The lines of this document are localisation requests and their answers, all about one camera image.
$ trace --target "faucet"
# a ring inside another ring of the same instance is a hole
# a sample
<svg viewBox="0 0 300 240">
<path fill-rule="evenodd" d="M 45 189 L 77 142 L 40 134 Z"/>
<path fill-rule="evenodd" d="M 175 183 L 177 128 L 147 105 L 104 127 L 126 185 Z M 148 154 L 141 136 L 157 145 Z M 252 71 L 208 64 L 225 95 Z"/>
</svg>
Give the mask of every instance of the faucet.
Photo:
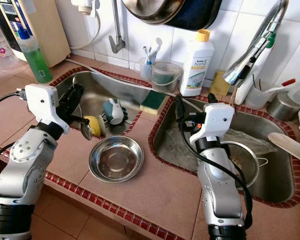
<svg viewBox="0 0 300 240">
<path fill-rule="evenodd" d="M 118 14 L 118 5 L 117 0 L 112 0 L 112 8 L 114 15 L 114 24 L 115 24 L 115 33 L 116 33 L 116 43 L 112 36 L 109 36 L 109 41 L 111 45 L 112 52 L 117 54 L 121 49 L 126 47 L 126 43 L 122 40 L 120 33 L 120 23 L 119 23 L 119 14 Z"/>
<path fill-rule="evenodd" d="M 269 37 L 276 34 L 286 13 L 289 0 L 278 0 L 266 15 L 255 33 L 247 51 L 223 74 L 223 79 L 240 87 L 260 54 L 270 43 Z"/>
</svg>

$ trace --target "teal mug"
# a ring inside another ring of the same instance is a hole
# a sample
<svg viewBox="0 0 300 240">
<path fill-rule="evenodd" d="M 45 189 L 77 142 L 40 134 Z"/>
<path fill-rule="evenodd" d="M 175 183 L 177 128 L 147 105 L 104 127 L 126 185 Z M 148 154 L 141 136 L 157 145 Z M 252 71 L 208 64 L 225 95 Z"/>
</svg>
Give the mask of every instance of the teal mug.
<svg viewBox="0 0 300 240">
<path fill-rule="evenodd" d="M 124 107 L 121 107 L 118 99 L 109 98 L 108 101 L 103 103 L 103 110 L 106 119 L 111 125 L 118 125 L 127 119 L 127 112 Z"/>
</svg>

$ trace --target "dish soap bottle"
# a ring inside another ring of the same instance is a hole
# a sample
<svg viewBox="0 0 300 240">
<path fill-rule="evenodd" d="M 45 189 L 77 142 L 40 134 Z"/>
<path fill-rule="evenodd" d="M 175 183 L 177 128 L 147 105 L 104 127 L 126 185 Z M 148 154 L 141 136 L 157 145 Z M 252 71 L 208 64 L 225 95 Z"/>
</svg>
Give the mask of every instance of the dish soap bottle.
<svg viewBox="0 0 300 240">
<path fill-rule="evenodd" d="M 184 97 L 198 96 L 201 92 L 214 45 L 209 41 L 210 31 L 201 29 L 196 40 L 189 44 L 189 52 L 183 65 L 183 78 L 180 93 Z"/>
<path fill-rule="evenodd" d="M 25 59 L 29 63 L 36 80 L 41 84 L 50 82 L 52 80 L 52 75 L 37 41 L 33 36 L 29 35 L 26 29 L 23 29 L 22 27 L 19 28 L 18 34 L 21 39 L 18 39 L 17 42 L 25 56 Z"/>
</svg>

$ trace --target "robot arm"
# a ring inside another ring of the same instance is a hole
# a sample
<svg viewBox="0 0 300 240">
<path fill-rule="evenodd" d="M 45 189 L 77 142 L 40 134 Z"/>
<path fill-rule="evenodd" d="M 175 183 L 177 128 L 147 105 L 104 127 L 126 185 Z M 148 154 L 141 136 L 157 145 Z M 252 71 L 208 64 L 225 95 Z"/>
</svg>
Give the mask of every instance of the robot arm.
<svg viewBox="0 0 300 240">
<path fill-rule="evenodd" d="M 185 118 L 180 115 L 180 110 L 183 109 L 178 106 L 180 104 L 182 101 L 176 99 L 176 116 L 180 123 L 184 143 L 186 140 L 183 129 L 187 129 L 191 132 L 189 142 L 195 146 L 197 157 L 202 156 L 204 159 L 214 162 L 216 166 L 222 166 L 228 172 L 233 173 L 235 166 L 219 138 L 229 129 L 234 108 L 225 103 L 217 103 L 215 100 L 205 107 L 205 113 L 190 115 L 189 120 L 194 127 L 185 127 L 182 125 Z M 210 239 L 245 240 L 246 227 L 249 226 L 245 226 L 242 201 L 235 185 L 235 179 L 216 166 L 199 161 L 197 169 L 197 175 L 202 185 L 203 210 Z"/>
<path fill-rule="evenodd" d="M 73 119 L 78 119 L 71 114 L 83 91 L 83 86 L 74 84 L 59 101 L 55 87 L 25 87 L 28 108 L 39 123 L 13 144 L 9 162 L 0 174 L 0 240 L 31 239 L 31 216 L 45 171 L 54 157 L 57 140 L 68 133 Z"/>
</svg>

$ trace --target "tile floor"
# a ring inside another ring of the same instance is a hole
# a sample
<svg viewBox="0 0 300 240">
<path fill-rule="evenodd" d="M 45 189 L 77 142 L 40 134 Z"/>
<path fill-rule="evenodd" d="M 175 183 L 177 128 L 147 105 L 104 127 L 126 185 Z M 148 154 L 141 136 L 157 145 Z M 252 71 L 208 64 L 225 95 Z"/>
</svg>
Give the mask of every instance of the tile floor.
<svg viewBox="0 0 300 240">
<path fill-rule="evenodd" d="M 42 190 L 32 215 L 32 240 L 149 240 L 98 212 Z"/>
</svg>

